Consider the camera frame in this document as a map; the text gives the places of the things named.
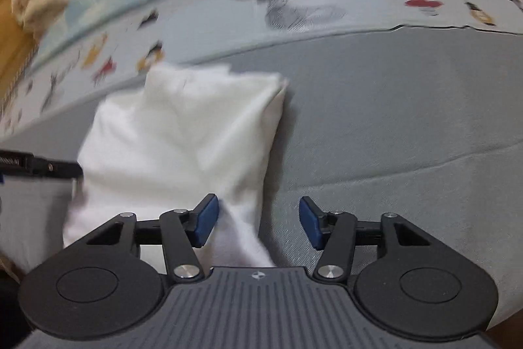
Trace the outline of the grey printed bed sheet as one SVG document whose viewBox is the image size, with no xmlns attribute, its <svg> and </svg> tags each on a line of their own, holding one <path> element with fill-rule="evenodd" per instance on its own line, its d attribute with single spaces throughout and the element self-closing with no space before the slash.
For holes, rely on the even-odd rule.
<svg viewBox="0 0 523 349">
<path fill-rule="evenodd" d="M 287 82 L 258 236 L 275 266 L 318 259 L 298 204 L 395 213 L 485 269 L 494 322 L 522 308 L 521 0 L 150 0 L 20 83 L 1 146 L 78 161 L 98 105 L 160 63 Z M 63 241 L 79 179 L 10 178 L 1 251 L 21 271 Z"/>
</svg>

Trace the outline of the wooden bed frame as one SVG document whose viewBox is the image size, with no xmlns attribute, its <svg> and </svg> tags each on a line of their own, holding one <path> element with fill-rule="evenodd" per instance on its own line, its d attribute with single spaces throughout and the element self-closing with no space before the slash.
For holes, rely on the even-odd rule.
<svg viewBox="0 0 523 349">
<path fill-rule="evenodd" d="M 10 97 L 37 50 L 32 35 L 24 32 L 11 14 L 11 0 L 0 4 L 0 69 L 1 103 Z"/>
</svg>

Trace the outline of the white t-shirt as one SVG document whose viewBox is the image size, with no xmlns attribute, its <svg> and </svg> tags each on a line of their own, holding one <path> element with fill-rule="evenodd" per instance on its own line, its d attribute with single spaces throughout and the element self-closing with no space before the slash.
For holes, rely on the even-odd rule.
<svg viewBox="0 0 523 349">
<path fill-rule="evenodd" d="M 142 89 L 109 95 L 79 151 L 83 179 L 68 208 L 64 243 L 117 214 L 156 220 L 213 193 L 220 214 L 197 252 L 202 266 L 271 267 L 258 233 L 286 88 L 274 73 L 160 63 Z"/>
</svg>

